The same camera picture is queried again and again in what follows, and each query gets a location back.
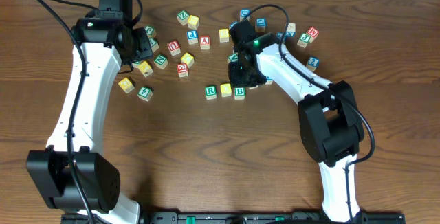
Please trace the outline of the green B block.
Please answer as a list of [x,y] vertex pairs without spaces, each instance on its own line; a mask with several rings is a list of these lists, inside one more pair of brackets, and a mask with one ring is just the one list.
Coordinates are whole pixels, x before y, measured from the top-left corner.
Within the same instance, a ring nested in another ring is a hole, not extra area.
[[244,100],[246,96],[244,87],[236,87],[234,89],[234,99],[235,100]]

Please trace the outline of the blue T block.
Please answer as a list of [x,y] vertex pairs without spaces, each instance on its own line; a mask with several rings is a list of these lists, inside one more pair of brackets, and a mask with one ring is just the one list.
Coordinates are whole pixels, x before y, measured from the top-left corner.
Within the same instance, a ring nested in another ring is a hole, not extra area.
[[273,83],[273,80],[269,77],[266,78],[266,84],[271,85]]

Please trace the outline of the green R block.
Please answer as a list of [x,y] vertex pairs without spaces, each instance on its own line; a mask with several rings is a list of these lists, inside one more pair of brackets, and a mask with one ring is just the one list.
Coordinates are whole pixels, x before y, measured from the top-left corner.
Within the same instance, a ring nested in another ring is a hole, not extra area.
[[207,100],[213,100],[217,98],[217,88],[215,85],[205,87],[205,95]]

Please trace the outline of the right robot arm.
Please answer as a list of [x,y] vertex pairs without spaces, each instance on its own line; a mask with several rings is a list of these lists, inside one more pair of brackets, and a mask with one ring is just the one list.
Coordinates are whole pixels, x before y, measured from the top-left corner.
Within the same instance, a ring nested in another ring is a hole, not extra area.
[[272,79],[297,104],[302,144],[318,163],[325,216],[335,222],[360,215],[354,161],[364,139],[353,90],[333,84],[296,60],[273,34],[258,35],[248,20],[229,31],[238,59],[228,66],[233,87],[257,87]]

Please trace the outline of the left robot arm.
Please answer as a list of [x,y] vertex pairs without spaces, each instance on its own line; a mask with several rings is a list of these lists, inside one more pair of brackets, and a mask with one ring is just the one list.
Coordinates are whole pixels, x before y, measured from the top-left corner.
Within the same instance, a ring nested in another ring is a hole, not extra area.
[[123,65],[153,50],[133,13],[139,0],[99,0],[66,29],[73,43],[71,78],[60,117],[26,168],[46,206],[63,222],[139,223],[140,204],[120,189],[120,173],[104,156],[103,128],[114,80]]

